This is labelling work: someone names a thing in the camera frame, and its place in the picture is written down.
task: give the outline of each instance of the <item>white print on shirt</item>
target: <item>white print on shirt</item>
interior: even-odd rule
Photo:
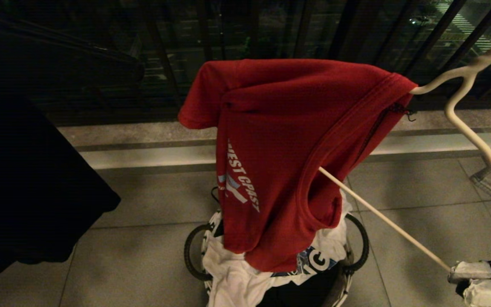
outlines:
[[[237,174],[238,176],[238,181],[243,185],[246,189],[245,191],[247,192],[249,196],[249,200],[251,200],[251,204],[257,212],[260,212],[259,209],[259,198],[257,197],[257,192],[255,192],[255,187],[253,186],[253,183],[251,182],[251,179],[247,177],[247,172],[242,167],[242,163],[240,160],[238,160],[238,156],[236,155],[236,152],[234,152],[234,149],[232,148],[232,145],[230,144],[230,140],[228,140],[228,148],[227,148],[227,154],[226,157],[228,158],[228,163],[232,169],[233,174]],[[226,190],[231,192],[236,199],[238,199],[241,203],[247,202],[247,199],[238,192],[238,187],[240,187],[240,183],[238,183],[231,175],[230,173],[227,173],[225,177],[226,181]]]

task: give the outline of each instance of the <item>concrete ledge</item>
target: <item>concrete ledge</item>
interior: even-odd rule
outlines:
[[[491,110],[458,110],[475,132],[491,133]],[[443,111],[422,111],[406,116],[389,136],[429,136],[459,133]],[[189,130],[178,122],[60,127],[60,132],[78,151],[104,151],[142,148],[171,148],[214,145],[216,128]]]
[[[491,133],[480,133],[479,136],[491,147]],[[370,154],[369,160],[380,161],[381,156],[421,159],[426,153],[439,153],[436,155],[438,158],[471,156],[475,155],[474,152],[477,152],[476,155],[480,154],[462,134],[388,136]],[[93,169],[98,170],[171,168],[216,163],[215,145],[83,151],[80,154]]]
[[[370,162],[388,162],[388,161],[407,161],[407,160],[430,160],[430,159],[455,159],[466,157],[478,157],[478,150],[460,150],[460,151],[437,151],[437,152],[415,152],[415,153],[394,153],[388,155],[372,155],[363,161]],[[124,168],[107,168],[97,169],[100,175],[107,176],[140,176],[155,174],[175,174],[190,173],[195,171],[216,171],[215,163],[199,165],[170,165],[160,167],[124,167]]]

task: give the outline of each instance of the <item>balcony railing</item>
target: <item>balcony railing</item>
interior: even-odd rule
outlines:
[[[1,2],[0,13],[144,66],[140,82],[28,90],[57,125],[175,120],[210,60],[327,58],[424,84],[491,48],[491,0],[57,0],[50,8]],[[442,109],[457,82],[411,108]],[[491,67],[458,108],[491,108]]]

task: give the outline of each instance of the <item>shirt sleeve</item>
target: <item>shirt sleeve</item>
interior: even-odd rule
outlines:
[[[216,127],[221,97],[238,87],[238,61],[210,61],[200,68],[179,111],[179,122],[190,129]]]

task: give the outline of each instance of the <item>dark garment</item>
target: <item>dark garment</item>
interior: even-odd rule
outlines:
[[[120,198],[28,101],[0,97],[0,272],[64,262]]]
[[[293,282],[270,288],[257,307],[320,307],[342,274],[340,266],[312,276],[297,286]]]

